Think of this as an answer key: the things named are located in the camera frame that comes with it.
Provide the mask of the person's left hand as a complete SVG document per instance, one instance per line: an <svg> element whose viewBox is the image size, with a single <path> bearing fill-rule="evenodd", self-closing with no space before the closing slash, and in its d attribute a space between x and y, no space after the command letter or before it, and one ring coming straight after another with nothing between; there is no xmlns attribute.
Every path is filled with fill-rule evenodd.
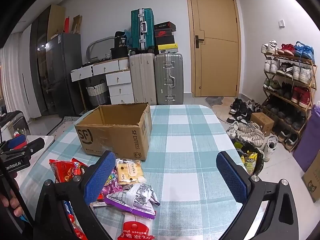
<svg viewBox="0 0 320 240"><path fill-rule="evenodd" d="M10 199L8 199L7 197L5 197L2 193L0 194L1 197L1 201L3 203L3 205L5 207L12 207L14 210L14 215L16 217L21 217L21 215L23 215L23 209L20 205L19 200L16 197L16 194L14 193L14 191L12 189L10 189L10 194L11 197Z"/></svg>

